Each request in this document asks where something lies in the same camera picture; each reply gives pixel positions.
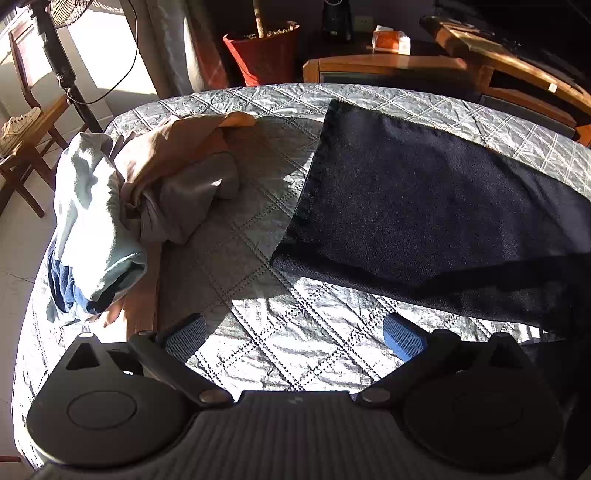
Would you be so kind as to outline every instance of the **gray quilted bedspread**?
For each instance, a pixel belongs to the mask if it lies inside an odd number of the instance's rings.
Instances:
[[[120,115],[108,128],[113,136],[146,132],[170,115],[244,111],[258,118],[255,127],[226,135],[241,177],[238,198],[216,202],[187,245],[165,247],[161,264],[161,325],[202,313],[210,336],[188,365],[235,398],[245,389],[363,389],[401,363],[382,337],[382,320],[391,311],[427,330],[451,329],[466,340],[486,340],[499,330],[518,341],[538,336],[523,325],[460,317],[270,266],[333,98],[494,148],[591,198],[590,150],[526,120],[426,93],[359,85],[269,85],[162,100]],[[21,333],[13,395],[17,446],[35,466],[40,460],[27,439],[24,419],[64,350],[85,328],[48,323],[44,275],[42,265]]]

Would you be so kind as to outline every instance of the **white sneaker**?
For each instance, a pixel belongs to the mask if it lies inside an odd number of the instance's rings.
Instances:
[[[11,117],[2,127],[2,138],[0,138],[0,154],[7,155],[16,147],[22,135],[39,118],[41,109],[35,107],[29,113],[18,117]]]

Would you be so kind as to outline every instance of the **dark blue cloth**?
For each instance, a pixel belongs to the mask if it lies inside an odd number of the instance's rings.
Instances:
[[[591,326],[589,200],[481,145],[336,100],[271,264],[464,316]]]
[[[113,298],[119,290],[121,282],[124,281],[130,271],[139,268],[139,265],[133,264],[105,289],[98,300],[92,301],[88,300],[76,287],[72,267],[62,264],[61,261],[55,258],[55,248],[56,243],[53,240],[47,251],[49,286],[57,308],[63,313],[68,313],[75,303],[80,305],[84,312],[91,315],[103,313],[113,303]]]

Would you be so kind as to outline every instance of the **tiled floor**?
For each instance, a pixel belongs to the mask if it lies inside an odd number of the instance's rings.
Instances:
[[[60,154],[55,150],[45,160],[52,166]],[[56,226],[51,189],[35,172],[25,185],[46,215],[40,219],[15,193],[0,216],[0,456],[18,455],[10,411],[14,361],[33,281]],[[26,464],[0,463],[2,479],[20,480],[30,474]]]

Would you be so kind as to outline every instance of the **potted plant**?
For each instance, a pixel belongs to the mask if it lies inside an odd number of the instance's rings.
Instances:
[[[246,37],[224,35],[224,43],[238,63],[247,86],[288,83],[294,80],[297,33],[296,22],[268,30],[261,15],[259,0],[252,0],[256,34]]]

